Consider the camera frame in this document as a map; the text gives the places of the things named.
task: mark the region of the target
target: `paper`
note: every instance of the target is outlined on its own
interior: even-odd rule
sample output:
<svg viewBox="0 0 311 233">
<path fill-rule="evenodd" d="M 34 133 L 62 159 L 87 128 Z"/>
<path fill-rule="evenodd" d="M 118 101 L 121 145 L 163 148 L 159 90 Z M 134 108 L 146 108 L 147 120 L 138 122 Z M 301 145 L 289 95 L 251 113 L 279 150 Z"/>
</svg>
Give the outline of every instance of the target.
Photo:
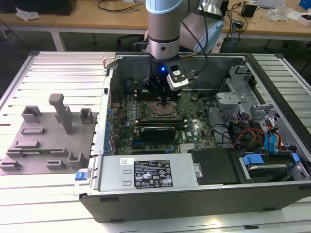
<svg viewBox="0 0 311 233">
<path fill-rule="evenodd" d="M 34 20 L 39 19 L 40 16 L 38 12 L 27 12 L 22 11 L 16 7 L 17 12 L 15 13 L 17 17 L 21 18 L 22 20 L 28 21 L 28 20 Z"/>
<path fill-rule="evenodd" d="M 291 10 L 286 17 L 287 18 L 291 18 L 293 20 L 297 20 L 303 13 L 302 12 L 298 12 L 298 11 L 293 11 Z"/>
</svg>

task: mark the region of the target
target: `side panel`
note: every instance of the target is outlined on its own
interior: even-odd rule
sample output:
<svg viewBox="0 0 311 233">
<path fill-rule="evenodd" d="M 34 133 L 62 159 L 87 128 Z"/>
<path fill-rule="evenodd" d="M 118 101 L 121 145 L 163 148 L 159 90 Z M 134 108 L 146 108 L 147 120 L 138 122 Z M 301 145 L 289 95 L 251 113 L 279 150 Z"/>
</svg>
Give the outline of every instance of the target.
<svg viewBox="0 0 311 233">
<path fill-rule="evenodd" d="M 288 185 L 195 192 L 92 196 L 79 200 L 100 223 L 280 210 L 311 195 L 311 186 Z"/>
</svg>

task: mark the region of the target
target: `floor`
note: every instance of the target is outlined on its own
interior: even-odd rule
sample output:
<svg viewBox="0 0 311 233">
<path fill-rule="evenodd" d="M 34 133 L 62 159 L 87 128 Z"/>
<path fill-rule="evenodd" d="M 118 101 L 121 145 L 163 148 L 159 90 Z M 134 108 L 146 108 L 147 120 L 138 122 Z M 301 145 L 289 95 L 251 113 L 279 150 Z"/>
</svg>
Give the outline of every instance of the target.
<svg viewBox="0 0 311 233">
<path fill-rule="evenodd" d="M 56 51 L 49 33 L 45 32 L 18 32 L 17 35 L 31 50 Z M 138 37 L 122 40 L 117 45 L 118 34 L 97 34 L 98 43 L 92 43 L 92 36 L 88 33 L 62 33 L 67 51 L 133 51 L 133 43 Z M 264 40 L 241 39 L 234 48 L 234 53 L 281 53 L 300 72 L 306 62 L 311 59 L 311 49 L 306 48 L 307 41 L 289 41 L 287 48 L 283 45 L 286 41 L 272 40 L 268 49 L 262 48 Z M 27 57 L 27 49 L 12 33 L 8 39 L 0 43 L 0 97 L 3 95 L 16 73 Z M 224 45 L 221 52 L 229 52 L 230 42 Z M 311 82 L 311 64 L 304 70 L 302 76 Z"/>
</svg>

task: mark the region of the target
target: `blue tab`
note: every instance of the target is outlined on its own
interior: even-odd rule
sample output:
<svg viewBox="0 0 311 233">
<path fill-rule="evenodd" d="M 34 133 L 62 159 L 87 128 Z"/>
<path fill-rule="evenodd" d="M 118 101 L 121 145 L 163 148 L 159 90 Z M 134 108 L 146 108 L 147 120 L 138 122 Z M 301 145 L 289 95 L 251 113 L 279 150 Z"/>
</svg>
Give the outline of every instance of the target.
<svg viewBox="0 0 311 233">
<path fill-rule="evenodd" d="M 248 157 L 247 156 L 244 156 L 243 158 L 243 161 L 244 161 L 244 164 L 247 166 L 249 165 L 251 162 L 249 161 Z"/>
<path fill-rule="evenodd" d="M 273 134 L 272 138 L 271 138 L 271 143 L 270 143 L 269 151 L 273 152 L 274 154 L 277 154 L 276 148 L 275 148 L 275 143 L 276 143 L 276 135 Z"/>
<path fill-rule="evenodd" d="M 293 160 L 295 161 L 295 163 L 298 163 L 300 161 L 300 158 L 299 158 L 298 154 L 293 153 L 292 157 L 293 157 Z"/>
<path fill-rule="evenodd" d="M 87 180 L 87 172 L 81 172 L 81 171 L 78 171 L 76 172 L 76 175 L 75 175 L 75 180 L 76 181 L 86 181 Z"/>
<path fill-rule="evenodd" d="M 250 164 L 264 164 L 264 161 L 260 154 L 247 154 L 243 157 L 245 165 Z"/>
<path fill-rule="evenodd" d="M 264 148 L 267 150 L 269 148 L 269 138 L 270 138 L 270 135 L 269 134 L 266 134 L 266 137 L 264 139 Z"/>
</svg>

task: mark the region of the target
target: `motherboard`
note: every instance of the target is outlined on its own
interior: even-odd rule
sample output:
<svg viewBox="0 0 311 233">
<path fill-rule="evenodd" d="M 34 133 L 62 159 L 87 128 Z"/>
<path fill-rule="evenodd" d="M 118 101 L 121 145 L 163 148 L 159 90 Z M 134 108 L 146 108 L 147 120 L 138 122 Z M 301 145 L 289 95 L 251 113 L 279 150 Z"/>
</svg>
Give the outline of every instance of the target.
<svg viewBox="0 0 311 233">
<path fill-rule="evenodd" d="M 112 95 L 115 154 L 187 153 L 217 147 L 206 118 L 207 98 L 181 92 L 176 101 L 140 101 Z"/>
</svg>

